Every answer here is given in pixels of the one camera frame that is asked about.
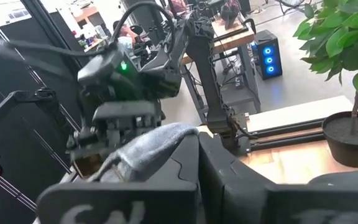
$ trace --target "floor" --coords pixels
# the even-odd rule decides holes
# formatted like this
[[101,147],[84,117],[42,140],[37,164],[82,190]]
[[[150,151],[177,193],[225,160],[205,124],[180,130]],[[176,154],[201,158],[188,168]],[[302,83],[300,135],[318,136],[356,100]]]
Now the floor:
[[[304,56],[304,52],[298,49],[303,45],[303,41],[296,40],[292,35],[298,24],[305,19],[302,12],[291,10],[283,16],[278,2],[273,0],[266,5],[263,5],[264,0],[250,0],[250,3],[252,9],[263,10],[251,17],[257,24],[257,30],[268,29],[277,36],[282,58],[282,77],[263,81],[256,76],[262,111],[340,95],[353,101],[355,90],[352,86],[352,77],[354,72],[345,71],[342,74],[343,86],[341,86],[336,77],[324,82],[326,74],[312,73],[308,70],[309,65],[300,60]],[[217,63],[216,72],[221,73],[222,70],[221,64]],[[195,77],[198,76],[195,65],[192,66],[191,72]],[[162,107],[167,115],[165,123],[181,121],[196,126],[201,123],[185,82],[182,83],[179,95],[176,98],[163,100]],[[244,105],[241,109],[241,112],[255,113],[252,104]]]

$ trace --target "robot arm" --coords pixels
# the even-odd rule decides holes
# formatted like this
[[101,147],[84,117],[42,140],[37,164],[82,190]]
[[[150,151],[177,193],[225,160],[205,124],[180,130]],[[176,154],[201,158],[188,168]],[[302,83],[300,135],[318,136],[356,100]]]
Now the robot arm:
[[59,127],[65,138],[73,132],[66,117],[59,110],[56,93],[48,88],[42,88],[35,93],[29,91],[13,91],[0,102],[0,122],[17,105],[22,103],[35,103]]
[[181,61],[183,55],[187,53],[196,64],[203,83],[209,108],[207,115],[209,130],[221,136],[223,146],[226,149],[237,149],[238,125],[232,119],[232,110],[222,100],[212,63],[214,30],[211,21],[205,17],[198,17],[196,11],[193,11],[187,14],[184,19],[179,20],[175,28],[176,41],[172,53],[167,54],[164,49],[161,49],[156,58],[145,65],[140,72],[149,77],[164,78],[165,83],[177,86],[181,82]]

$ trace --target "soil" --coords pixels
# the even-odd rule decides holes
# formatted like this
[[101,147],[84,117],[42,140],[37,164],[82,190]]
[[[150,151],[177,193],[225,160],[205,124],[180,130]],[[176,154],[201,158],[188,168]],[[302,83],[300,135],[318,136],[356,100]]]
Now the soil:
[[339,142],[358,145],[358,118],[355,134],[351,134],[351,118],[339,118],[331,121],[324,131],[329,137]]

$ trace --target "computer tower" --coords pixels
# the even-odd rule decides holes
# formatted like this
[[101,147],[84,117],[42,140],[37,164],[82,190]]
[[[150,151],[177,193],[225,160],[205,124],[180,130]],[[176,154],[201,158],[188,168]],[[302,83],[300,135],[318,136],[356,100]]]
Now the computer tower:
[[251,43],[255,67],[263,80],[283,75],[278,39],[269,30],[255,35]]

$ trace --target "window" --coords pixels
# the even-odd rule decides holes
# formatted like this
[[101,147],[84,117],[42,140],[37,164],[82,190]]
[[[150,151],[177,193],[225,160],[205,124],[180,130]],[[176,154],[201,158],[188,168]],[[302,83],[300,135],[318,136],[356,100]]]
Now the window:
[[83,28],[83,26],[86,25],[86,21],[84,19],[79,21],[79,22],[77,22],[77,23],[78,23],[78,25],[80,26],[81,29]]
[[29,15],[29,12],[27,12],[27,10],[25,8],[22,8],[22,9],[12,10],[12,12],[8,16],[11,19],[18,19],[18,18],[26,16],[26,15]]

